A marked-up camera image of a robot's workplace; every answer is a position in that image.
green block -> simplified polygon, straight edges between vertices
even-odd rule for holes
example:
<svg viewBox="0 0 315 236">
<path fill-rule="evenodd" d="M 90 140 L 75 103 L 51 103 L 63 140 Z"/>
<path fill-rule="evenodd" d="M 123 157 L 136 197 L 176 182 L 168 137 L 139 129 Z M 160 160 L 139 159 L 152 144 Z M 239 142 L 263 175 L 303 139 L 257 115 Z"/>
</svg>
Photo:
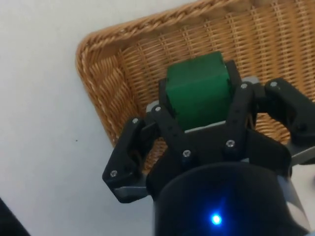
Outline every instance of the green block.
<svg viewBox="0 0 315 236">
<path fill-rule="evenodd" d="M 225 120 L 231 94 L 221 53 L 214 52 L 170 66 L 166 93 L 184 130 Z"/>
</svg>

blue light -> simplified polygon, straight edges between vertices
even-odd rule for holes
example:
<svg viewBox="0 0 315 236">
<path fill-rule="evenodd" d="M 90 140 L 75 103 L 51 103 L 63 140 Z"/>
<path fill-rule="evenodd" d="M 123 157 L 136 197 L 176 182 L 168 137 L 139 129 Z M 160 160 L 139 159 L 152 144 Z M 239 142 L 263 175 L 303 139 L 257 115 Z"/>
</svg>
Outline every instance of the blue light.
<svg viewBox="0 0 315 236">
<path fill-rule="evenodd" d="M 212 224 L 214 225 L 220 225 L 222 223 L 221 216 L 218 214 L 213 214 L 211 216 L 211 221 L 212 221 Z"/>
</svg>

wicker basket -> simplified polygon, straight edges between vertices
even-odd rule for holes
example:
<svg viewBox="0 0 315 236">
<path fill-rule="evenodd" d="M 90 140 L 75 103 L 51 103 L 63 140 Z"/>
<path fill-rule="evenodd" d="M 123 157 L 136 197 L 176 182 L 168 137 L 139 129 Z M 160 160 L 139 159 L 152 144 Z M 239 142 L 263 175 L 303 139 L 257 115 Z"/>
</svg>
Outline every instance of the wicker basket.
<svg viewBox="0 0 315 236">
<path fill-rule="evenodd" d="M 242 77 L 284 77 L 314 99 L 315 1 L 200 0 L 91 33 L 79 45 L 76 66 L 115 144 L 124 123 L 157 100 L 169 65 L 212 51 L 235 60 Z M 257 129 L 281 142 L 289 137 L 267 115 Z M 164 149 L 157 141 L 146 171 Z"/>
</svg>

black object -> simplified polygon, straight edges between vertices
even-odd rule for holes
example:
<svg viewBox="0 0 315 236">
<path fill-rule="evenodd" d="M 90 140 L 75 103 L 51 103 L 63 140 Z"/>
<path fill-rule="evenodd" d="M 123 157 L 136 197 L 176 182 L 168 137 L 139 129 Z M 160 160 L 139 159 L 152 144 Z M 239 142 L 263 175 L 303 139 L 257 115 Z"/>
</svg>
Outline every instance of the black object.
<svg viewBox="0 0 315 236">
<path fill-rule="evenodd" d="M 1 236 L 30 236 L 22 224 L 0 198 L 0 235 Z"/>
<path fill-rule="evenodd" d="M 288 128 L 295 147 L 308 149 L 315 146 L 315 105 L 281 78 L 264 87 L 241 83 L 234 62 L 226 66 L 234 94 L 226 123 L 185 133 L 161 81 L 160 104 L 145 119 L 127 122 L 103 180 L 122 203 L 152 196 L 156 236 L 304 235 L 307 227 L 287 205 L 304 214 L 290 182 L 291 153 L 254 128 L 257 113 L 268 113 Z M 168 149 L 145 176 L 141 170 L 158 137 Z M 315 156 L 294 164 L 315 164 Z M 228 231 L 209 223 L 215 206 L 224 206 Z"/>
</svg>

white surface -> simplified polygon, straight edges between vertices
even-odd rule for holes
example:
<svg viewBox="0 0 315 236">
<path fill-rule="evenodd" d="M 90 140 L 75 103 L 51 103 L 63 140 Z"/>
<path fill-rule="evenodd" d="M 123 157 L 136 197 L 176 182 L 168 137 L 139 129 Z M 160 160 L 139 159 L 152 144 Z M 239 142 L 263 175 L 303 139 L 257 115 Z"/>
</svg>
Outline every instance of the white surface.
<svg viewBox="0 0 315 236">
<path fill-rule="evenodd" d="M 0 196 L 32 236 L 152 235 L 152 200 L 122 205 L 102 182 L 112 147 L 75 50 L 91 31 L 189 1 L 0 1 Z M 314 175 L 293 178 L 313 228 Z"/>
</svg>

